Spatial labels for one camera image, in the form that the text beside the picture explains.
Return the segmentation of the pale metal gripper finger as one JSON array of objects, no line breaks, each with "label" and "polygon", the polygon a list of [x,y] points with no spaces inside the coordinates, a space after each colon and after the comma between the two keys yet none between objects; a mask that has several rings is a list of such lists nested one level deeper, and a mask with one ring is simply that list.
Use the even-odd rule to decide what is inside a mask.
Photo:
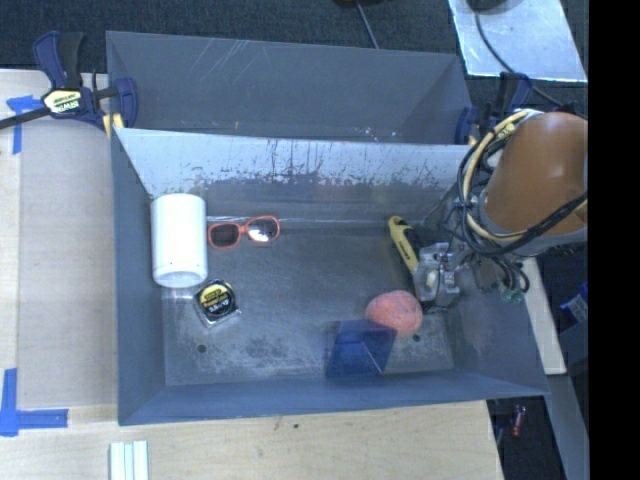
[{"label": "pale metal gripper finger", "polygon": [[460,288],[456,281],[456,271],[442,268],[440,272],[438,305],[443,308],[448,308],[458,299],[459,295]]},{"label": "pale metal gripper finger", "polygon": [[418,266],[414,270],[414,286],[421,302],[436,300],[440,286],[442,244],[423,247],[418,253]]}]

